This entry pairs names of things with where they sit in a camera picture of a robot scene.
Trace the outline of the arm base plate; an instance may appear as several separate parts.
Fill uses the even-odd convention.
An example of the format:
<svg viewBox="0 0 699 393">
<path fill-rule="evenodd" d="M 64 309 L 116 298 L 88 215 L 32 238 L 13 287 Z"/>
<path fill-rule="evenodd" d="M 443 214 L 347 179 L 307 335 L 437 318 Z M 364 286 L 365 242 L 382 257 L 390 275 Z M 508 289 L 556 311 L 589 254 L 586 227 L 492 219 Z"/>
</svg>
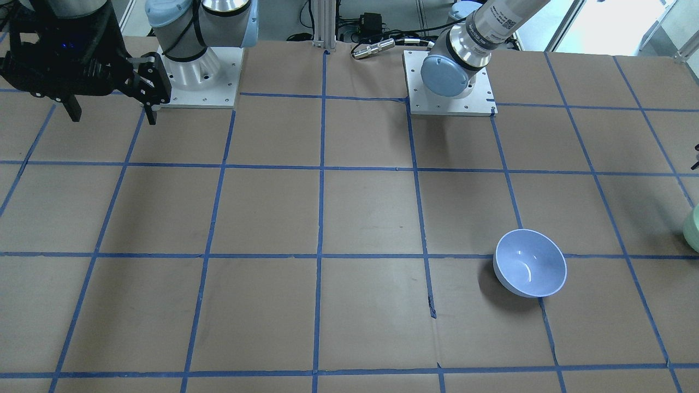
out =
<svg viewBox="0 0 699 393">
<path fill-rule="evenodd" d="M 439 92 L 454 92 L 457 87 L 463 90 L 459 95 L 446 97 L 427 87 L 425 80 L 434 79 L 434 75 L 456 75 L 456 64 L 441 55 L 430 55 L 426 51 L 404 51 L 405 81 L 408 88 L 410 111 L 417 115 L 451 115 L 451 116 L 494 116 L 499 113 L 493 89 L 486 69 L 478 74 L 447 88 L 442 85 Z"/>
<path fill-rule="evenodd" d="M 199 59 L 175 62 L 163 57 L 171 84 L 173 109 L 234 109 L 245 50 L 238 47 L 210 47 Z"/>
</svg>

